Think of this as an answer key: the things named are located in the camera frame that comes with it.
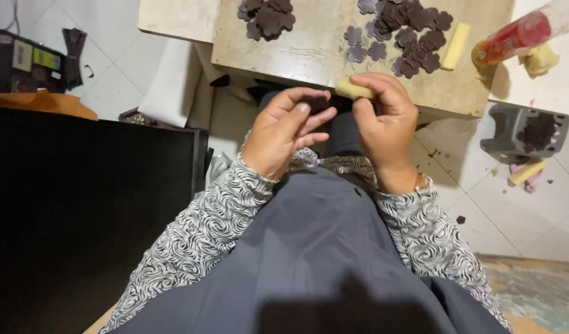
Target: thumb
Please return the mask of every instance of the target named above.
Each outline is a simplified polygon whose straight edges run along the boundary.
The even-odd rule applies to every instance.
[[[311,107],[306,102],[298,103],[295,108],[282,119],[282,126],[287,135],[292,137],[301,125],[309,118]]]
[[[366,128],[377,122],[373,105],[367,99],[358,99],[353,103],[353,116],[359,129]]]

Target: tile floor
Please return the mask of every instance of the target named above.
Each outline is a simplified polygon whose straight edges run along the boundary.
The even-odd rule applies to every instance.
[[[117,120],[140,104],[167,40],[136,28],[139,3],[19,0],[21,35],[65,53],[61,29],[86,31],[82,64],[91,66],[94,77],[83,68],[85,85],[69,93],[100,118]],[[12,18],[11,10],[9,0],[0,0],[0,27]],[[209,145],[233,157],[254,117],[254,106],[217,89]],[[528,194],[522,186],[507,186],[507,166],[480,149],[480,139],[494,130],[489,117],[433,123],[414,136],[412,159],[435,181],[446,213],[466,217],[459,228],[473,251],[569,261],[569,135],[562,152],[550,159],[538,191]],[[435,150],[441,153],[429,156]]]

